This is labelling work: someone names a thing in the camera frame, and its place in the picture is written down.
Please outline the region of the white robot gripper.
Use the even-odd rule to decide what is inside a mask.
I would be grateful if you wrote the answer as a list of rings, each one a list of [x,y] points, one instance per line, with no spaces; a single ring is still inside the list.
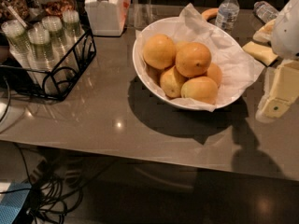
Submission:
[[[272,50],[283,60],[264,75],[263,96],[255,118],[271,123],[282,117],[299,97],[299,0],[290,0],[281,9],[271,34]]]

